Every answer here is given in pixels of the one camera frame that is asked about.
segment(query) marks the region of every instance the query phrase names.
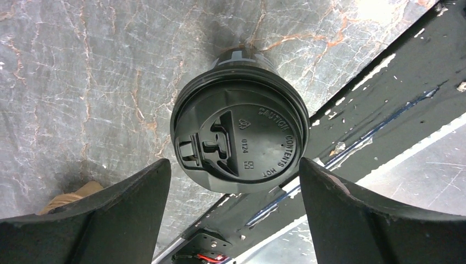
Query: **marble surface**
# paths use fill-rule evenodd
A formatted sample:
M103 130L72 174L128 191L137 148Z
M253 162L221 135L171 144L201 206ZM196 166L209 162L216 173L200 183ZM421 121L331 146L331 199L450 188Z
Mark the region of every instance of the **marble surface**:
M3 0L0 218L165 157L159 250L221 196L184 175L169 135L178 92L216 55L256 46L313 113L434 3Z

